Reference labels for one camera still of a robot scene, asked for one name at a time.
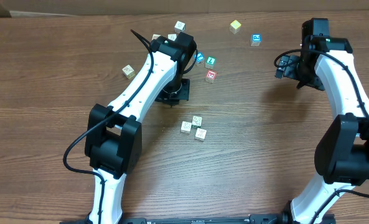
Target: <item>wooden cube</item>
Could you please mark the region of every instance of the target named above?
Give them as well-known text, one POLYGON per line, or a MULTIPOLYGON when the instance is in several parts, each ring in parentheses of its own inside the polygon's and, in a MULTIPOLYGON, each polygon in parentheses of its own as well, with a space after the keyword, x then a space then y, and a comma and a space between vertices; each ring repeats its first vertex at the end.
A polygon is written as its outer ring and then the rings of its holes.
POLYGON ((204 141, 206 135, 207 130, 197 128, 197 132, 195 133, 195 139, 199 141, 204 141))
POLYGON ((124 75, 126 76, 126 78, 128 79, 131 79, 133 76, 136 75, 136 73, 134 72, 134 69, 130 65, 127 65, 124 68, 122 68, 122 71, 124 75))
POLYGON ((205 80, 207 82, 213 83, 216 79, 217 72, 209 70, 207 73, 207 76, 205 77, 205 80))
POLYGON ((185 23, 177 21, 176 25, 174 26, 174 32, 179 34, 180 32, 184 32, 184 31, 185 31, 185 23))
POLYGON ((214 57, 208 57, 208 60, 205 62, 205 68, 213 69, 215 63, 216 59, 214 57))
POLYGON ((202 118, 198 116, 192 117, 192 127, 193 128, 201 128, 202 118))
POLYGON ((173 40, 173 41, 175 41, 175 39, 177 38, 177 34, 168 34, 168 35, 167 35, 167 38, 168 38, 169 40, 173 40))
POLYGON ((158 39, 158 37, 160 37, 161 35, 159 35, 159 34, 154 34, 154 35, 152 35, 152 39, 153 40, 156 40, 156 39, 158 39))
POLYGON ((196 66, 203 64, 204 61, 205 61, 205 57, 203 56, 201 52, 198 52, 197 60, 195 61, 196 66))
POLYGON ((191 132, 191 123, 183 121, 181 132, 190 134, 190 132, 191 132))
POLYGON ((240 31, 241 29, 241 24, 240 22, 238 22, 237 20, 234 20, 231 24, 230 24, 230 31, 233 34, 236 34, 240 31))
POLYGON ((261 42, 261 35, 260 34, 252 34, 251 46, 259 46, 260 42, 261 42))

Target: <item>yellow cube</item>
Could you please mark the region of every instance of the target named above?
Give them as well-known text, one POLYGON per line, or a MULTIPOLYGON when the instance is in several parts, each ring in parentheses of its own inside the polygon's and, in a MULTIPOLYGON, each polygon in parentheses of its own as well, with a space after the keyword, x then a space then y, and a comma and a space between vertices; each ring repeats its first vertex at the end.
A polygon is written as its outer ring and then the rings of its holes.
POLYGON ((231 24, 230 24, 230 31, 233 34, 236 34, 238 31, 240 31, 241 29, 241 24, 240 22, 238 22, 237 20, 234 20, 231 24))

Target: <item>cable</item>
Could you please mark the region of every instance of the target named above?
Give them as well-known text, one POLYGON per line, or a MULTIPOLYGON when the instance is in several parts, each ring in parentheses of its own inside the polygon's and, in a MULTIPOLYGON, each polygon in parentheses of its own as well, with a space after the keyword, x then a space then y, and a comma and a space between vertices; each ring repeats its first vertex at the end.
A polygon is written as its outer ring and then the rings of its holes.
POLYGON ((105 189, 105 180, 103 178, 103 176, 99 173, 96 173, 96 172, 93 172, 93 171, 89 171, 89 170, 81 170, 81 169, 76 169, 76 168, 73 168, 71 166, 68 165, 68 162, 67 162, 67 157, 68 157, 68 154, 70 153, 71 149, 76 145, 78 144, 78 142, 80 142, 84 137, 86 137, 89 133, 91 133, 92 131, 94 131, 95 129, 99 128, 100 126, 106 126, 113 118, 115 118, 117 115, 119 115, 119 113, 125 109, 125 107, 127 107, 130 102, 133 100, 133 98, 140 92, 141 88, 146 84, 148 78, 151 76, 151 73, 152 73, 152 70, 154 68, 154 56, 152 55, 152 52, 151 52, 151 49, 149 47, 149 42, 148 40, 146 40, 143 36, 141 36, 140 34, 138 34, 137 32, 133 31, 133 30, 130 30, 139 40, 142 44, 144 44, 144 46, 147 48, 147 51, 149 52, 149 55, 150 55, 150 58, 151 58, 151 66, 150 66, 150 69, 148 71, 148 74, 146 75, 146 77, 144 78, 144 80, 142 81, 142 83, 139 85, 138 89, 133 93, 133 95, 131 95, 129 97, 128 100, 126 100, 124 102, 124 104, 119 108, 117 109, 111 116, 105 118, 103 121, 100 121, 99 123, 97 123, 96 125, 94 125, 94 127, 90 128, 89 130, 85 131, 83 134, 81 134, 78 138, 76 138, 76 140, 74 140, 74 142, 71 143, 71 145, 69 145, 69 147, 67 147, 67 150, 65 151, 64 153, 64 156, 63 156, 63 163, 64 163, 64 166, 72 171, 72 172, 77 172, 77 173, 80 173, 80 174, 92 174, 92 175, 95 175, 97 176, 98 178, 100 178, 101 182, 101 195, 100 195, 100 203, 99 203, 99 206, 98 206, 98 224, 101 224, 101 213, 103 212, 101 207, 103 206, 103 197, 104 197, 104 189, 105 189))
POLYGON ((189 71, 191 71, 192 67, 194 67, 195 65, 195 62, 197 61, 197 58, 198 58, 198 49, 195 49, 195 59, 194 59, 194 62, 192 62, 192 65, 189 67, 189 69, 185 70, 183 72, 183 75, 188 73, 189 71))
MULTIPOLYGON (((294 53, 294 52, 311 52, 311 53, 315 53, 315 54, 319 54, 319 55, 324 55, 326 57, 328 57, 329 59, 333 60, 334 62, 338 63, 340 66, 342 66, 342 68, 347 72, 347 75, 349 76, 350 80, 352 81, 352 85, 354 88, 354 92, 356 94, 357 100, 358 100, 358 104, 360 105, 361 111, 363 112, 364 116, 367 118, 368 122, 369 122, 369 114, 367 112, 367 110, 365 109, 365 105, 364 102, 361 99, 360 96, 360 91, 357 87, 357 83, 354 79, 353 74, 350 72, 350 70, 348 69, 348 67, 346 65, 344 65, 340 60, 338 60, 337 58, 335 58, 334 56, 331 56, 325 52, 321 52, 319 50, 307 50, 307 49, 296 49, 296 50, 289 50, 287 52, 282 53, 281 55, 279 55, 275 60, 274 60, 274 66, 277 68, 285 68, 288 66, 291 66, 299 61, 296 62, 291 62, 287 65, 278 65, 277 61, 284 55, 290 54, 290 53, 294 53)), ((323 211, 323 209, 332 201, 332 199, 334 199, 335 196, 339 196, 340 193, 350 193, 350 194, 354 194, 360 197, 365 197, 365 198, 369 198, 369 194, 364 194, 361 192, 356 192, 354 190, 347 190, 347 189, 340 189, 340 190, 336 190, 325 202, 324 204, 318 209, 318 211, 316 211, 316 213, 313 216, 313 219, 311 221, 311 224, 314 224, 315 220, 317 219, 317 217, 319 216, 319 214, 321 213, 321 211, 323 211)))

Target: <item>brown tabletop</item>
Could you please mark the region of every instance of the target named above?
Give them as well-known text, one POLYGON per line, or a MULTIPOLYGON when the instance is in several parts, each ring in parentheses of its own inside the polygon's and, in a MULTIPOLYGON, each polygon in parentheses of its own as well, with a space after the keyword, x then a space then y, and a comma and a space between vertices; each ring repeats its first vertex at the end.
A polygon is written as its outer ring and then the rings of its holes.
MULTIPOLYGON (((298 49, 301 24, 330 19, 330 34, 348 38, 369 97, 369 11, 269 12, 0 19, 0 223, 58 223, 83 218, 94 177, 62 164, 86 130, 95 103, 107 105, 139 71, 148 39, 186 24, 198 49, 217 59, 215 83, 194 67, 190 100, 154 103, 142 124, 143 149, 126 179, 122 206, 134 217, 232 217, 279 212, 315 173, 314 151, 332 122, 326 92, 297 90, 274 77, 273 60, 298 49), (239 20, 236 35, 230 22, 239 20), (253 33, 262 35, 250 47, 253 33), (203 118, 205 142, 180 133, 203 118)), ((90 169, 84 142, 68 162, 90 169)), ((369 181, 356 188, 369 193, 369 181)), ((369 199, 345 195, 331 209, 338 223, 369 223, 369 199)))

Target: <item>small block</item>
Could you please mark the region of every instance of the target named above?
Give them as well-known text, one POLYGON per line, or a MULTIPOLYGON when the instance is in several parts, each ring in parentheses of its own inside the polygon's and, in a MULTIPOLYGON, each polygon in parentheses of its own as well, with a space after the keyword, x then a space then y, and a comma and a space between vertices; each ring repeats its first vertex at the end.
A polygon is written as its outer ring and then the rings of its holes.
POLYGON ((167 35, 167 38, 168 38, 169 40, 173 40, 173 41, 175 41, 175 39, 177 38, 177 34, 168 34, 168 35, 167 35))
POLYGON ((197 132, 195 133, 195 139, 199 141, 204 141, 206 135, 207 130, 197 128, 197 132))
POLYGON ((237 20, 234 20, 231 24, 230 24, 230 31, 233 34, 236 34, 238 31, 240 31, 241 29, 241 24, 240 22, 238 22, 237 20))
POLYGON ((207 82, 213 83, 216 79, 217 72, 209 70, 207 73, 207 76, 205 77, 205 80, 207 82))
POLYGON ((185 31, 185 23, 177 21, 176 25, 174 26, 174 32, 179 34, 180 32, 184 32, 184 31, 185 31))
POLYGON ((216 59, 214 57, 208 57, 208 60, 205 62, 205 68, 213 69, 215 63, 216 59))
POLYGON ((252 34, 251 46, 259 46, 260 42, 261 42, 261 35, 260 34, 252 34))
POLYGON ((152 35, 152 39, 153 40, 156 40, 156 39, 158 39, 158 37, 160 37, 161 35, 159 35, 159 34, 153 34, 152 35))
POLYGON ((195 62, 195 64, 197 66, 203 64, 203 62, 205 61, 205 57, 203 56, 203 54, 201 52, 198 52, 198 55, 197 55, 197 61, 195 62))
POLYGON ((130 65, 127 65, 124 68, 122 68, 122 72, 128 79, 131 79, 133 76, 136 75, 136 73, 134 72, 134 69, 130 65))
POLYGON ((192 126, 195 128, 201 128, 202 118, 198 116, 192 117, 192 126))
POLYGON ((190 132, 191 132, 191 123, 183 121, 181 132, 190 134, 190 132))

